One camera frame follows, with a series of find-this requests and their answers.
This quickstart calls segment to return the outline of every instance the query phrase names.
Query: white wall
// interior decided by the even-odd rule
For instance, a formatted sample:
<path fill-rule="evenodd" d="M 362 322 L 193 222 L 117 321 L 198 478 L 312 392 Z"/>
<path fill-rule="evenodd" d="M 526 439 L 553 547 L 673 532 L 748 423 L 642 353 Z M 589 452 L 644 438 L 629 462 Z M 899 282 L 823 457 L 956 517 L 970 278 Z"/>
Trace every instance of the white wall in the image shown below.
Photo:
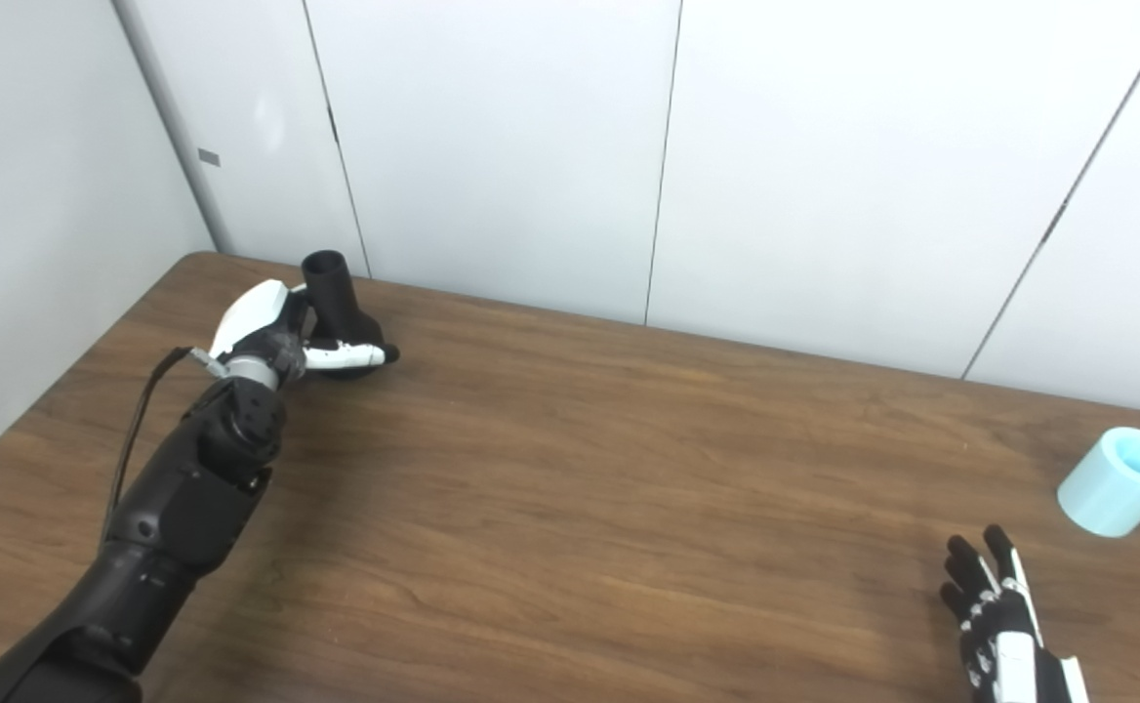
<path fill-rule="evenodd" d="M 644 319 L 678 0 L 310 0 L 375 277 Z"/>
<path fill-rule="evenodd" d="M 1140 1 L 683 1 L 649 322 L 959 377 L 1138 67 Z"/>
<path fill-rule="evenodd" d="M 1140 408 L 1140 83 L 968 377 Z"/>
<path fill-rule="evenodd" d="M 112 6 L 0 0 L 0 433 L 209 248 Z"/>
<path fill-rule="evenodd" d="M 368 276 L 301 1 L 115 3 L 223 252 Z"/>

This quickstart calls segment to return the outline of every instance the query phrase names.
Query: black cylindrical object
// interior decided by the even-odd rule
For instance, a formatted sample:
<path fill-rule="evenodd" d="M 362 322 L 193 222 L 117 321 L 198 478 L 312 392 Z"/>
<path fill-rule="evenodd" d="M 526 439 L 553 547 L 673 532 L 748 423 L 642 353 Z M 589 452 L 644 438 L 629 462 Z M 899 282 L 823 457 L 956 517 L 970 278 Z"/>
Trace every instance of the black cylindrical object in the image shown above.
<path fill-rule="evenodd" d="M 310 333 L 312 338 L 339 338 L 349 344 L 374 344 L 383 348 L 388 363 L 397 360 L 396 346 L 383 343 L 383 329 L 375 318 L 357 308 L 357 295 L 352 292 L 352 277 L 343 254 L 334 250 L 321 250 L 302 262 L 302 277 L 310 305 L 315 308 L 317 324 Z M 331 378 L 360 378 L 374 371 L 368 369 L 345 369 L 324 371 Z"/>

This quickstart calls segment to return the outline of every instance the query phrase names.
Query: robotic arm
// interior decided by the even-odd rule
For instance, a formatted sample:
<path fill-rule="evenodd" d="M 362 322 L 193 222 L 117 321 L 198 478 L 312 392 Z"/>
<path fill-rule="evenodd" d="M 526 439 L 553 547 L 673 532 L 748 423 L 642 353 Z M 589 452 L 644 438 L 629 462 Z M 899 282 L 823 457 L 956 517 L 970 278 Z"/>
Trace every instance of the robotic arm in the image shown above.
<path fill-rule="evenodd" d="M 311 254 L 302 273 L 296 289 L 267 280 L 241 295 L 209 354 L 192 351 L 217 382 L 124 492 L 75 588 L 0 657 L 0 703 L 139 703 L 136 677 L 267 490 L 284 426 L 277 391 L 307 370 L 359 378 L 397 360 L 357 309 L 342 255 Z"/>

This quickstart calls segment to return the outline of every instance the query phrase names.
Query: wood grain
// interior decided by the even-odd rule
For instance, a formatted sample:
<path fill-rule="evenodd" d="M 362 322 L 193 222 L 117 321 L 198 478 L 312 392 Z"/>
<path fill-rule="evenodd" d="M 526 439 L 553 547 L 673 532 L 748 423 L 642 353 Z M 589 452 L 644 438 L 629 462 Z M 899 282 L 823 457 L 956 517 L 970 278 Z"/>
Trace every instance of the wood grain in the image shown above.
<path fill-rule="evenodd" d="M 291 268 L 184 259 L 0 440 L 0 652 L 91 559 L 142 379 Z M 275 484 L 150 702 L 968 700 L 944 541 L 1021 546 L 1049 645 L 1140 703 L 1140 530 L 1056 484 L 1140 412 L 359 280 L 401 345 L 288 391 Z M 205 386 L 154 397 L 136 461 Z"/>

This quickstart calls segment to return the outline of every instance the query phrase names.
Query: light blue cylinder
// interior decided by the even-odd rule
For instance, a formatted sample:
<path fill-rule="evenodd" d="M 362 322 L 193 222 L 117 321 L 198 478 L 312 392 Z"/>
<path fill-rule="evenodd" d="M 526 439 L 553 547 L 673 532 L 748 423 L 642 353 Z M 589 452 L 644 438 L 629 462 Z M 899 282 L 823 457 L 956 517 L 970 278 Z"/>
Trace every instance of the light blue cylinder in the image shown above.
<path fill-rule="evenodd" d="M 1140 523 L 1140 428 L 1113 427 L 1077 463 L 1056 491 L 1078 526 L 1124 537 Z"/>

